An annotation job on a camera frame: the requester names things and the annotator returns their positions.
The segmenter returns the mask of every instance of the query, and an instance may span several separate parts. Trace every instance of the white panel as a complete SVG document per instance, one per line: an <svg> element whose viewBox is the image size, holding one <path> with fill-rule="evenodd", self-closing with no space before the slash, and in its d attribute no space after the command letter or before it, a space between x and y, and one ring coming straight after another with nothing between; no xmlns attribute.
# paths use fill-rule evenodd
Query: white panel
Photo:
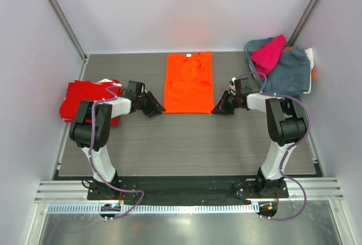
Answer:
<svg viewBox="0 0 362 245"><path fill-rule="evenodd" d="M242 50L289 36L309 0L58 0L87 53Z"/></svg>
<svg viewBox="0 0 362 245"><path fill-rule="evenodd" d="M59 106L81 59L47 0L0 0L1 244L23 244L55 165Z"/></svg>
<svg viewBox="0 0 362 245"><path fill-rule="evenodd" d="M313 47L319 74L312 93L303 97L319 156L326 174L338 178L357 229L362 227L361 24L360 0L321 0L298 41Z"/></svg>

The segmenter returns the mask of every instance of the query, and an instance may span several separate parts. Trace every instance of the folded cloth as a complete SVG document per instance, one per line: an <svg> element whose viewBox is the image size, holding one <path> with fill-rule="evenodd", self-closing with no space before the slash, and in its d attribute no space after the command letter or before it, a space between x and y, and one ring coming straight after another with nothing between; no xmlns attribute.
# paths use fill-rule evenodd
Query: folded cloth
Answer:
<svg viewBox="0 0 362 245"><path fill-rule="evenodd" d="M59 108L59 113L61 118L65 122L70 122L75 118L75 115L78 110L78 106L82 100L92 100L97 101L101 99L113 98L113 95L109 93L106 88L119 85L118 80L107 80L104 79L100 82L93 83L90 81L79 81L75 80L68 84L67 94ZM112 91L121 95L120 88L113 88ZM111 126L117 126L119 122L119 117L115 117L111 120Z"/></svg>
<svg viewBox="0 0 362 245"><path fill-rule="evenodd" d="M284 50L267 76L265 92L296 96L309 90L311 63L303 49Z"/></svg>
<svg viewBox="0 0 362 245"><path fill-rule="evenodd" d="M211 52L169 54L167 58L165 113L205 113L214 108Z"/></svg>
<svg viewBox="0 0 362 245"><path fill-rule="evenodd" d="M272 39L268 44L264 45L261 49L253 52L251 60L255 64L255 69L258 72L262 72L265 75L275 67L281 54L285 48L286 39L285 36L280 35Z"/></svg>

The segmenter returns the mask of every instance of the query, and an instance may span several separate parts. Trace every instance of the orange t-shirt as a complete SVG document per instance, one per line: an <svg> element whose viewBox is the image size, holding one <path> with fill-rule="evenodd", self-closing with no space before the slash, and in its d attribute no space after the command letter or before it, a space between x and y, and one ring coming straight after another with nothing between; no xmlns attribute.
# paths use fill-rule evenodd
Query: orange t-shirt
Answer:
<svg viewBox="0 0 362 245"><path fill-rule="evenodd" d="M214 108L211 52L187 57L169 54L165 91L165 113L205 113Z"/></svg>

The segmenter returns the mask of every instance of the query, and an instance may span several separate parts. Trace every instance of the gray cloth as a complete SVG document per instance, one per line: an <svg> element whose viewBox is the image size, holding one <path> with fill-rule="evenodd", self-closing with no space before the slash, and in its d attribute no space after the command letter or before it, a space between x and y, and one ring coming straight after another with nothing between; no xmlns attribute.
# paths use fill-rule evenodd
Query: gray cloth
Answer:
<svg viewBox="0 0 362 245"><path fill-rule="evenodd" d="M265 92L296 96L309 89L311 63L303 49L284 50L267 76Z"/></svg>

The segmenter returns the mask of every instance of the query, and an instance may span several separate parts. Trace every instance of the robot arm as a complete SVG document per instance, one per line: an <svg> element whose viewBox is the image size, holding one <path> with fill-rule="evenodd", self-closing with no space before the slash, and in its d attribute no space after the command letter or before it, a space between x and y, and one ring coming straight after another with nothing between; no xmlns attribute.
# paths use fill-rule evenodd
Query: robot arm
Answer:
<svg viewBox="0 0 362 245"><path fill-rule="evenodd" d="M247 78L233 79L230 89L212 110L213 114L232 115L236 108L266 113L271 145L265 162L257 172L256 188L262 197L274 196L283 184L287 161L295 147L290 148L306 133L308 121L303 108L295 101L253 93Z"/></svg>
<svg viewBox="0 0 362 245"><path fill-rule="evenodd" d="M70 128L71 140L77 143L88 160L92 138L91 108L93 103L93 101L82 100ZM137 110L142 110L146 116L153 117L162 114L165 108L155 99L151 91L145 90L143 83L135 81L128 82L128 87L123 91L122 97L117 97L113 101L101 102L95 106L96 130L92 161L102 177L115 187L119 187L118 174L109 159L106 145L111 118L133 113ZM93 172L92 188L90 189L109 199L118 196L118 192L104 184L96 172Z"/></svg>

